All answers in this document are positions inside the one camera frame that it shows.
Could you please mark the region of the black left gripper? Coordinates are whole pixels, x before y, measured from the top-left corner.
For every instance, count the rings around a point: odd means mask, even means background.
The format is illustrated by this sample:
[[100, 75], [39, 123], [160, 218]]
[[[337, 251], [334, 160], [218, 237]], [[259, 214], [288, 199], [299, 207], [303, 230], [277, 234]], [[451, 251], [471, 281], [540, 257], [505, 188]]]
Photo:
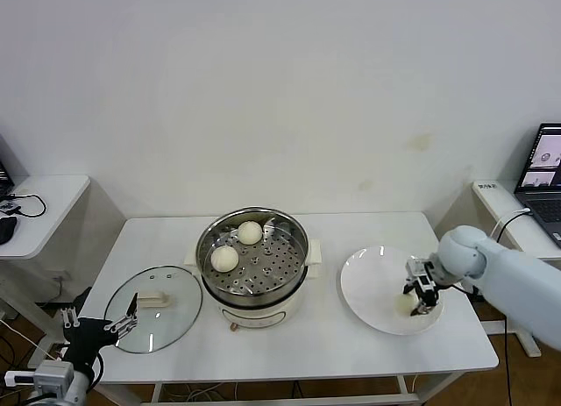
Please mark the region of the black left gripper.
[[116, 344], [116, 335], [125, 337], [138, 324], [138, 294], [135, 293], [125, 314], [115, 321], [78, 318], [92, 287], [87, 287], [66, 308], [60, 310], [63, 334], [69, 343], [63, 360], [76, 372], [93, 374], [93, 364], [102, 348]]

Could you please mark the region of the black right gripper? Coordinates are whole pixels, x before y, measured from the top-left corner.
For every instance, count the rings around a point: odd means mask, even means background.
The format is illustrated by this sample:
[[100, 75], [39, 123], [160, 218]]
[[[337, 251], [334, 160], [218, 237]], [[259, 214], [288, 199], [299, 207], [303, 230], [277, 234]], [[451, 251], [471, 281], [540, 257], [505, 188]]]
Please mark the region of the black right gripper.
[[[424, 272], [418, 278], [419, 289], [418, 298], [421, 303], [418, 303], [410, 312], [411, 316], [423, 316], [430, 314], [431, 311], [439, 303], [439, 285], [434, 280], [431, 271], [433, 269], [432, 264], [423, 265]], [[410, 279], [406, 280], [403, 287], [402, 293], [404, 295], [409, 294], [411, 291], [415, 290], [415, 282]]]

